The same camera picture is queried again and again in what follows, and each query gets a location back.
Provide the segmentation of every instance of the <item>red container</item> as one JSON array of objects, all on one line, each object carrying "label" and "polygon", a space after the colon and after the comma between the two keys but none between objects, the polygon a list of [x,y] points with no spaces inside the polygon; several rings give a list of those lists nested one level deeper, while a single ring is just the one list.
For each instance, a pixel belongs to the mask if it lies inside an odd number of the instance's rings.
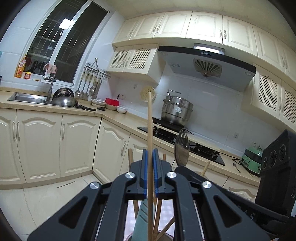
[{"label": "red container", "polygon": [[118,100],[113,100],[113,99],[110,99],[110,98],[106,98],[105,102],[106,102],[106,104],[119,106],[119,101]]}]

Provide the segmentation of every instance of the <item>range hood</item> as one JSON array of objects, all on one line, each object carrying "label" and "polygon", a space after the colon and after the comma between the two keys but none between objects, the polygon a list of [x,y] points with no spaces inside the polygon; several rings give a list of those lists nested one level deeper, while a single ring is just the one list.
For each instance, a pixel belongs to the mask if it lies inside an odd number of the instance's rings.
[{"label": "range hood", "polygon": [[160,46],[158,54],[177,74],[209,80],[243,92],[256,74],[256,67],[226,56],[195,48]]}]

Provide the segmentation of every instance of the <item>perforated wooden disc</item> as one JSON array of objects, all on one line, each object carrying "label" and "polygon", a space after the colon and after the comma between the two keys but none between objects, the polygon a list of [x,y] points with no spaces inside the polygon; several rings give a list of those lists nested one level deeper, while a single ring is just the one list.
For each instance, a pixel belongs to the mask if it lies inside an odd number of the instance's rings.
[{"label": "perforated wooden disc", "polygon": [[148,92],[151,92],[152,100],[155,99],[155,97],[156,97],[155,89],[152,86],[148,85],[148,86],[143,87],[143,89],[141,90],[141,100],[142,101],[148,102]]}]

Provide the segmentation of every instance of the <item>ceiling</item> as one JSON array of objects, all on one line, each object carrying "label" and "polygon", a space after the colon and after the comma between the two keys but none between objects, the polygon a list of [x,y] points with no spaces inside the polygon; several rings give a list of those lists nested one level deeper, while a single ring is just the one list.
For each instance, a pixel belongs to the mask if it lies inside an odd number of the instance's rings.
[{"label": "ceiling", "polygon": [[252,23],[273,34],[296,51],[290,0],[107,0],[125,19],[150,13],[190,10],[213,12]]}]

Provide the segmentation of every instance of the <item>green electric appliance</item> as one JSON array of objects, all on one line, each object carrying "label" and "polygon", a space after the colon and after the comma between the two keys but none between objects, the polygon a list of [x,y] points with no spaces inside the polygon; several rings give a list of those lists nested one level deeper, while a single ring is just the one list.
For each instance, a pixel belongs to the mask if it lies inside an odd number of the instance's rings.
[{"label": "green electric appliance", "polygon": [[262,149],[249,147],[245,150],[240,163],[247,169],[249,173],[259,176],[262,164]]}]

